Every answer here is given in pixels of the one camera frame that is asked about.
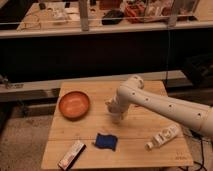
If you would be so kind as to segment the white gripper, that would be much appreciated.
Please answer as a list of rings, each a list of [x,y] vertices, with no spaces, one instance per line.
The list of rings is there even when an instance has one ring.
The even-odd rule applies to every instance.
[[[106,106],[112,116],[124,118],[128,110],[128,101],[122,97],[114,96],[106,102]]]

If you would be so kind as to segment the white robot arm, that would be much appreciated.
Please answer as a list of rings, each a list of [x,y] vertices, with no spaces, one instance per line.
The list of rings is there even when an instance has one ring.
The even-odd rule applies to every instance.
[[[145,107],[170,120],[209,138],[213,138],[213,107],[200,103],[157,95],[143,89],[144,81],[138,75],[129,77],[106,102],[108,111],[122,118],[131,104]]]

